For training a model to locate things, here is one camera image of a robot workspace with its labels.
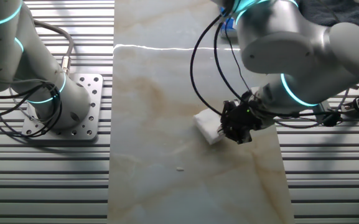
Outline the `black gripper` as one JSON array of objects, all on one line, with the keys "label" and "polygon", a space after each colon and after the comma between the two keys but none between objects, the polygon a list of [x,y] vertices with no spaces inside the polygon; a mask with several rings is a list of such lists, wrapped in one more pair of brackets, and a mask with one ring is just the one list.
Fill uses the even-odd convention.
[{"label": "black gripper", "polygon": [[242,94],[240,100],[224,101],[218,134],[244,144],[252,141],[251,130],[259,131],[274,124],[272,116],[258,113],[253,106],[257,104],[251,91]]}]

